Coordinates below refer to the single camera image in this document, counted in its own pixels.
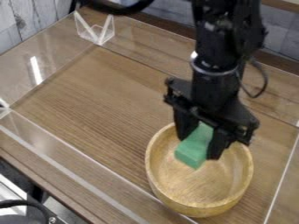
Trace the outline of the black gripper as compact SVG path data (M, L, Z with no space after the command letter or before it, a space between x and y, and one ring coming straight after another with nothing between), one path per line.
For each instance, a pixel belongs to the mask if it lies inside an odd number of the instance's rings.
M170 77L165 81L165 102L173 107L177 134L183 141L206 123L214 129L207 159L219 160L235 142L250 145L259 120L239 99L243 74L238 68L193 71L190 80Z

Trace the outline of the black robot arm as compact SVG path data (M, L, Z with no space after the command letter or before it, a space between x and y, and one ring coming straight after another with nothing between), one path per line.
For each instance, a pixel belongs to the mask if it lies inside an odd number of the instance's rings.
M263 47L267 29L261 0L191 0L197 41L191 79L166 80L177 135L186 139L202 123L213 127L206 158L217 160L233 143L250 144L259 120L239 99L246 64Z

